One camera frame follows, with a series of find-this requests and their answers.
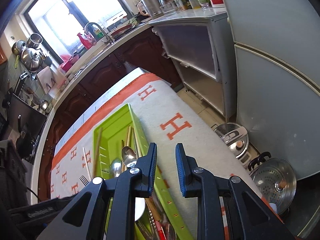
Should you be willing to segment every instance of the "floor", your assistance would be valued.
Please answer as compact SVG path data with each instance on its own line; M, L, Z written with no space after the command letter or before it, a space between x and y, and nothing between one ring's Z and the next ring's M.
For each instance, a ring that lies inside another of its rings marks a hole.
M226 122L225 118L218 111L208 103L201 101L191 90L186 92L183 88L177 92L177 95L187 103L212 130L214 130L219 124ZM259 155L251 144L249 144L247 151L251 154L252 159Z

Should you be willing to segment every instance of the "gray refrigerator door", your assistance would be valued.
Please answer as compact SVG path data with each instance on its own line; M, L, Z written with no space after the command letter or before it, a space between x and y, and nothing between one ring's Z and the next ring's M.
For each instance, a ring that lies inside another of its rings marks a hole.
M260 151L282 158L297 179L320 171L320 91L314 91L285 65L250 48L236 47L237 123Z
M234 41L294 66L320 86L320 17L308 0L224 0Z

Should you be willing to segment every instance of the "green container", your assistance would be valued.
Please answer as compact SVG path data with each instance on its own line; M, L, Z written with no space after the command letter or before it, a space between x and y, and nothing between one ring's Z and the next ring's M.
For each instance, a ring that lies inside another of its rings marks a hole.
M112 114L108 119L106 119L103 123L101 123L93 132L93 149L95 149L100 127L103 128L100 142L100 154L99 160L97 161L97 172L95 176L99 176L104 179L111 178L110 173L108 172L110 164L115 158L122 158L121 140L125 141L129 125L133 127L134 132L137 134L137 144L139 144L140 146L142 155L144 156L147 154L149 143L147 142L146 137L143 133L140 121L132 111L130 105L125 104L114 114ZM134 149L133 137L131 139L130 147ZM170 193L166 187L164 180L162 179L158 167L156 168L154 190L164 208L164 211L170 223L176 231L178 238L181 240L193 240L192 235L190 234L187 226L185 225L182 217L178 212L176 205L174 204L170 196ZM147 214L144 213L144 215L141 217L141 221L147 228L150 228L148 218L146 215ZM138 239L144 240L139 230L136 230L136 232Z

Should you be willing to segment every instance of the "brown cabinet door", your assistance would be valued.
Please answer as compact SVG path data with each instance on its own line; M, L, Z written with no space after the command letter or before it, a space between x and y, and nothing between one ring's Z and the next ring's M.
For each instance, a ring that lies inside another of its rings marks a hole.
M65 122L64 125L69 126L69 129L94 101L94 97L80 84L77 84L58 109Z
M0 65L7 61L7 57L5 56L1 46L0 46Z
M164 58L161 40L151 28L139 33L115 50L116 57L124 64L128 62L141 67L171 83L175 88L181 79L171 59Z
M124 66L111 53L98 63L81 81L80 84L98 99L104 92L126 75Z

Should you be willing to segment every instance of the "stainless steel lid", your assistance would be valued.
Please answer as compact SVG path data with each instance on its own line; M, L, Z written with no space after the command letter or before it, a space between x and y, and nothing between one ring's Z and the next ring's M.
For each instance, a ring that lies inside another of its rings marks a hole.
M251 178L269 203L277 206L277 213L283 213L291 204L296 192L296 175L283 159L271 158L258 166Z
M241 125L237 123L227 122L217 126L214 129L214 131L221 138L227 133L230 133L231 131L238 129L239 127L241 127ZM248 149L248 146L249 146L249 136L248 134L246 134L246 135L243 135L242 137L240 136L238 141L234 142L229 146L229 149L236 156L237 159L241 159L241 157L244 156L246 150Z

